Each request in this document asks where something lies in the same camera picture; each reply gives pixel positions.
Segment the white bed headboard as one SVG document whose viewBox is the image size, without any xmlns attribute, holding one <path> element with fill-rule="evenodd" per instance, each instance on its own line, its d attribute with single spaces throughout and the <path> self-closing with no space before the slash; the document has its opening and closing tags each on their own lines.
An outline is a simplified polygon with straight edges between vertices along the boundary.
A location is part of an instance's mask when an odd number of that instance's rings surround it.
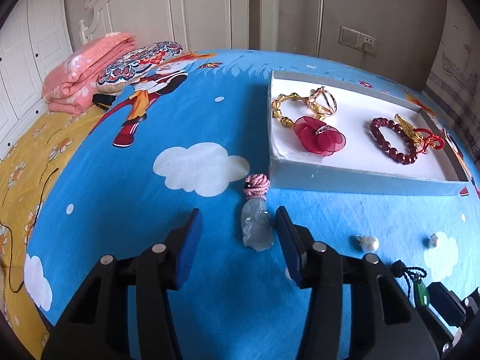
<svg viewBox="0 0 480 360">
<path fill-rule="evenodd" d="M 248 49 L 250 0 L 92 0 L 86 44 L 111 32 L 131 33 L 138 46 L 175 41 L 185 50 Z M 259 49 L 278 48 L 279 0 L 259 0 Z"/>
</svg>

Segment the patterned round pillow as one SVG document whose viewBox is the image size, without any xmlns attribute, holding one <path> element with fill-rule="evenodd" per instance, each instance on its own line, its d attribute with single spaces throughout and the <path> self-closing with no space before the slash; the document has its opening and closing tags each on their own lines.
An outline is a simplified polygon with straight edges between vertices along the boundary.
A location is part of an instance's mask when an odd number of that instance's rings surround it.
<svg viewBox="0 0 480 360">
<path fill-rule="evenodd" d="M 119 93 L 163 61 L 182 52 L 183 46 L 175 41 L 160 41 L 134 49 L 108 64 L 98 74 L 96 88 L 104 94 Z"/>
</svg>

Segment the printed ship curtain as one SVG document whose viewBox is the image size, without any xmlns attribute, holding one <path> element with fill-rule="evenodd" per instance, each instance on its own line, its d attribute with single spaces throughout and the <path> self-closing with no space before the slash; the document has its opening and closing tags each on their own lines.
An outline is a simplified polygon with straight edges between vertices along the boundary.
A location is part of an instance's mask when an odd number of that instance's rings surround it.
<svg viewBox="0 0 480 360">
<path fill-rule="evenodd" d="M 447 0 L 437 55 L 423 94 L 462 140 L 479 156 L 479 28 L 461 0 Z"/>
</svg>

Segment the thin metal ring bangles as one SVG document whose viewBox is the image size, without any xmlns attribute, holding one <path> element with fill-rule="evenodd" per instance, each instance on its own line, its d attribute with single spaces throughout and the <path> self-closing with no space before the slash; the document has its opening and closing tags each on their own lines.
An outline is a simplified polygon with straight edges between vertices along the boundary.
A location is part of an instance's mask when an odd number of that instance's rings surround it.
<svg viewBox="0 0 480 360">
<path fill-rule="evenodd" d="M 307 105 L 314 113 L 315 117 L 320 121 L 333 116 L 338 109 L 335 97 L 325 86 L 310 91 Z"/>
</svg>

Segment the grey shallow tray box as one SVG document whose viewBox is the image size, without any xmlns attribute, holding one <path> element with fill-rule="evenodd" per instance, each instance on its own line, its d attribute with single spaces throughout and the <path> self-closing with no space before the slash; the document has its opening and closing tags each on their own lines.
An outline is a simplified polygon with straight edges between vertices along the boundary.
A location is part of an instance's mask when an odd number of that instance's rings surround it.
<svg viewBox="0 0 480 360">
<path fill-rule="evenodd" d="M 354 194 L 451 196 L 469 182 L 450 145 L 428 149 L 415 163 L 403 165 L 377 144 L 369 124 L 375 117 L 400 116 L 416 128 L 441 130 L 421 107 L 347 80 L 274 71 L 268 96 L 308 94 L 323 87 L 333 94 L 337 112 L 326 119 L 346 138 L 346 145 L 329 156 L 307 151 L 300 139 L 280 122 L 268 120 L 269 176 L 277 189 L 305 189 Z"/>
</svg>

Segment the white pearl earring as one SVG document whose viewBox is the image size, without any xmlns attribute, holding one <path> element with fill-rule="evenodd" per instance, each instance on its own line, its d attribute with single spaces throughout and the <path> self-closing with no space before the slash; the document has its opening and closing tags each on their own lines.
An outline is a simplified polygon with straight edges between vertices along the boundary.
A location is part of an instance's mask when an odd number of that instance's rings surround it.
<svg viewBox="0 0 480 360">
<path fill-rule="evenodd" d="M 380 243 L 376 236 L 356 236 L 360 249 L 365 254 L 374 254 L 379 249 Z"/>
<path fill-rule="evenodd" d="M 430 236 L 429 240 L 428 240 L 428 247 L 430 249 L 435 249 L 437 248 L 439 245 L 440 245 L 440 237 L 437 233 L 434 233 Z"/>
</svg>

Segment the folded pink blanket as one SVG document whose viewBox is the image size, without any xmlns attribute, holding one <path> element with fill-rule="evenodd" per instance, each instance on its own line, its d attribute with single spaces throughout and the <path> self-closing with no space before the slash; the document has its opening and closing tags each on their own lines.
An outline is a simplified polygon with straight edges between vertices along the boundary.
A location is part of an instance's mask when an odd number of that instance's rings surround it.
<svg viewBox="0 0 480 360">
<path fill-rule="evenodd" d="M 135 37 L 114 32 L 80 47 L 43 80 L 41 96 L 47 111 L 78 116 L 93 105 L 99 73 L 110 63 L 135 49 Z"/>
</svg>

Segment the red flower brooch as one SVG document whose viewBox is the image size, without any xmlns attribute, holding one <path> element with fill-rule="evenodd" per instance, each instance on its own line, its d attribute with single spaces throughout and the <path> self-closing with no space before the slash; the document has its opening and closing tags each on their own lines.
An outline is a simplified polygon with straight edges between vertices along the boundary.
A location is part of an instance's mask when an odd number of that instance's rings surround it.
<svg viewBox="0 0 480 360">
<path fill-rule="evenodd" d="M 346 145 L 346 137 L 340 131 L 310 116 L 298 118 L 294 132 L 305 150 L 322 157 L 331 156 Z"/>
</svg>

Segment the yellow floral bed sheet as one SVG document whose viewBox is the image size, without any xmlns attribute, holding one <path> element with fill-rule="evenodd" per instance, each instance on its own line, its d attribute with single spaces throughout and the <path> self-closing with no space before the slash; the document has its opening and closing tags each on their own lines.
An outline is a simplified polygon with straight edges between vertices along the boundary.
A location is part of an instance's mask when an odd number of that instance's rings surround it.
<svg viewBox="0 0 480 360">
<path fill-rule="evenodd" d="M 26 244 L 45 198 L 102 115 L 47 112 L 1 160 L 1 313 L 20 343 L 41 357 L 49 333 L 23 282 Z"/>
</svg>

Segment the black object beside pillow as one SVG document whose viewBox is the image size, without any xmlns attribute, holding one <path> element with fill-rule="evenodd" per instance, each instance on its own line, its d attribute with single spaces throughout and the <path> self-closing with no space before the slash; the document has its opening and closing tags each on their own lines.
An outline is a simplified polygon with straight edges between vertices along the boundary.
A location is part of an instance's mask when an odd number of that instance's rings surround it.
<svg viewBox="0 0 480 360">
<path fill-rule="evenodd" d="M 92 96 L 92 103 L 103 111 L 108 111 L 115 100 L 116 96 L 113 94 L 98 93 Z"/>
</svg>

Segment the silver metal pole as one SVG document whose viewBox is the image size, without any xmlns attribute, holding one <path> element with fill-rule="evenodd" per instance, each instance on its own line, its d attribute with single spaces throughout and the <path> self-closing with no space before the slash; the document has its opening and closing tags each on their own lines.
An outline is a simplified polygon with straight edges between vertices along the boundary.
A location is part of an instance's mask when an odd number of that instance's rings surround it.
<svg viewBox="0 0 480 360">
<path fill-rule="evenodd" d="M 323 30 L 323 16 L 324 16 L 324 4 L 325 0 L 318 0 L 317 4 L 317 18 L 316 18 L 316 43 L 315 43 L 315 56 L 320 57 L 320 45 Z"/>
</svg>

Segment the white wardrobe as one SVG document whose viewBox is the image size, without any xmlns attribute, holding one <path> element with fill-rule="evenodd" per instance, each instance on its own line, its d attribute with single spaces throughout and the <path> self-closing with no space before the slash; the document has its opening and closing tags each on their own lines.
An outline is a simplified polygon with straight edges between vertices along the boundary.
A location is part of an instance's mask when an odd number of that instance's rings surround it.
<svg viewBox="0 0 480 360">
<path fill-rule="evenodd" d="M 64 0 L 18 0 L 1 27 L 1 157 L 47 111 L 47 75 L 72 53 Z"/>
</svg>

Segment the blue cartoon table cloth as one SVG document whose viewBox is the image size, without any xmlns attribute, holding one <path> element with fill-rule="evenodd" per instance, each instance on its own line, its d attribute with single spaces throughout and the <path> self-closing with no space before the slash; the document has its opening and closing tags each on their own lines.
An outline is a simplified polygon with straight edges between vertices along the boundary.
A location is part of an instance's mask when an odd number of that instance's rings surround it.
<svg viewBox="0 0 480 360">
<path fill-rule="evenodd" d="M 170 304 L 184 359 L 294 359 L 309 290 L 286 275 L 280 245 L 257 252 L 242 243 L 247 175 L 267 173 L 272 71 L 347 80 L 420 107 L 420 93 L 360 69 L 322 59 L 258 51 L 217 51 L 167 67 L 171 93 L 146 112 L 134 135 L 113 145 L 132 108 L 128 86 L 53 184 L 29 241 L 27 294 L 56 324 L 83 279 L 106 254 L 139 255 L 186 222 L 194 208 L 204 230 L 185 287 Z M 268 213 L 285 206 L 294 223 L 340 254 L 361 257 L 357 235 L 379 239 L 384 263 L 423 267 L 459 297 L 479 287 L 479 174 L 466 197 L 388 196 L 270 189 Z M 437 233 L 440 245 L 428 247 Z"/>
</svg>

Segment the wall socket plate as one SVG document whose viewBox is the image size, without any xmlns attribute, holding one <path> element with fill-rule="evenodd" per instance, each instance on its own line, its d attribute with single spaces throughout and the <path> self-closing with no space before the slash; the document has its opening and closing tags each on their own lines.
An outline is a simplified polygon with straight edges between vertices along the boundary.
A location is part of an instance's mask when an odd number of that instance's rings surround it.
<svg viewBox="0 0 480 360">
<path fill-rule="evenodd" d="M 375 56 L 377 54 L 377 38 L 353 28 L 341 26 L 338 43 L 345 47 L 350 47 L 362 53 L 366 53 L 370 56 Z"/>
</svg>

